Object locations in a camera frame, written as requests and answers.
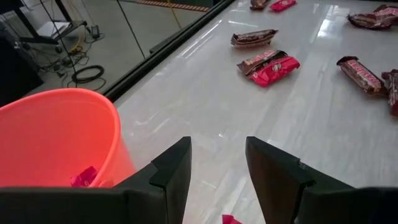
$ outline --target orange bucket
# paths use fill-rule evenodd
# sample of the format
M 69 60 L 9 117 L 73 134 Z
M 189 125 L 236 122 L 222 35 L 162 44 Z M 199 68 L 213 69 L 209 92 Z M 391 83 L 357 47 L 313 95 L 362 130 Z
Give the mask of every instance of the orange bucket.
M 135 173 L 118 112 L 94 91 L 66 88 L 0 108 L 0 187 L 70 187 L 93 166 L 89 187 L 113 187 Z

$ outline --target metal stand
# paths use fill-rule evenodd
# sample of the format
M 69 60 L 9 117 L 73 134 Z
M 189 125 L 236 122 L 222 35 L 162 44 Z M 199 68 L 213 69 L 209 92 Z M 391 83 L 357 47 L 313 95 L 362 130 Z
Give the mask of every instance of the metal stand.
M 56 36 L 55 38 L 44 37 L 44 36 L 39 35 L 36 32 L 36 30 L 34 29 L 34 27 L 32 26 L 32 24 L 29 22 L 29 20 L 26 18 L 24 13 L 19 8 L 14 8 L 13 9 L 14 12 L 19 17 L 19 19 L 22 21 L 22 23 L 26 26 L 26 28 L 29 30 L 29 32 L 33 36 L 33 37 L 20 37 L 19 40 L 21 42 L 35 43 L 35 44 L 53 44 L 53 45 L 58 45 L 58 41 L 60 39 L 62 39 L 63 37 L 65 37 L 66 35 L 68 35 L 70 32 L 74 31 L 75 29 L 77 29 L 80 26 L 87 26 L 87 22 L 86 21 L 73 21 L 71 19 L 70 15 L 69 15 L 67 9 L 65 8 L 63 3 L 61 2 L 61 0 L 55 0 L 55 3 L 57 4 L 59 9 L 61 10 L 61 13 L 64 16 L 65 20 L 64 21 L 58 21 L 58 20 L 55 21 L 55 20 L 53 20 L 52 22 L 70 22 L 70 26 L 67 29 L 65 29 L 61 34 Z

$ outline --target yellow cable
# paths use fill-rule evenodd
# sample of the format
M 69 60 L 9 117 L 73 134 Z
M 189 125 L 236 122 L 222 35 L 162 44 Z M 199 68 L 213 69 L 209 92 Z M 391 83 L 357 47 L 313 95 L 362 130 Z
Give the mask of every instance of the yellow cable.
M 75 12 L 73 11 L 73 7 L 70 5 L 70 0 L 68 0 L 68 5 L 69 5 L 69 7 L 70 7 L 70 9 L 72 10 L 72 13 L 73 13 L 73 16 L 75 17 L 75 19 L 76 19 L 76 14 L 75 14 Z M 79 39 L 77 40 L 77 43 L 75 44 L 75 46 L 74 47 L 72 47 L 70 50 L 69 50 L 69 53 L 72 53 L 72 52 L 74 52 L 74 51 L 78 51 L 78 47 L 79 47 L 79 45 L 80 45 L 80 41 L 81 41 L 81 34 L 79 33 Z
M 167 0 L 167 3 L 169 4 L 169 8 L 172 10 L 174 19 L 175 19 L 175 21 L 177 22 L 178 27 L 179 27 L 180 29 L 182 29 L 182 26 L 181 26 L 181 24 L 180 24 L 180 21 L 178 21 L 177 16 L 175 15 L 175 12 L 174 12 L 174 9 L 173 9 L 173 7 L 172 7 L 172 5 L 171 5 L 171 3 L 170 3 L 170 0 Z

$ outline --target yellow and black tape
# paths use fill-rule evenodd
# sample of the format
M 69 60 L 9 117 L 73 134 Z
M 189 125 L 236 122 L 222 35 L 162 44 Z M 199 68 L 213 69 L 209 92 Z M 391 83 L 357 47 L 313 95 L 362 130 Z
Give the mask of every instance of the yellow and black tape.
M 146 4 L 150 6 L 170 7 L 167 2 L 148 1 L 148 0 L 133 0 L 133 2 L 138 4 Z M 175 3 L 171 3 L 170 5 L 174 9 L 185 9 L 185 10 L 200 11 L 200 12 L 206 12 L 207 10 L 209 10 L 208 7 L 202 7 L 202 6 L 189 6 L 185 4 L 175 4 Z

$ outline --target red candy wrapper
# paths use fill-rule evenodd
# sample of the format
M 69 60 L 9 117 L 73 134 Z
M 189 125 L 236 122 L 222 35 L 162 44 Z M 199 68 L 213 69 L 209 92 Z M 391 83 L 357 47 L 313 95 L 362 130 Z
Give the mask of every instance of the red candy wrapper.
M 70 185 L 72 187 L 88 187 L 95 177 L 97 176 L 97 170 L 94 167 L 85 169 L 81 174 L 70 179 Z
M 258 85 L 266 87 L 269 84 L 281 79 L 293 69 L 299 68 L 300 63 L 293 57 L 287 56 L 271 61 L 264 68 L 254 72 L 250 78 Z
M 223 215 L 223 224 L 242 224 L 234 219 L 232 215 Z
M 296 4 L 296 0 L 280 0 L 269 6 L 272 10 L 281 12 Z

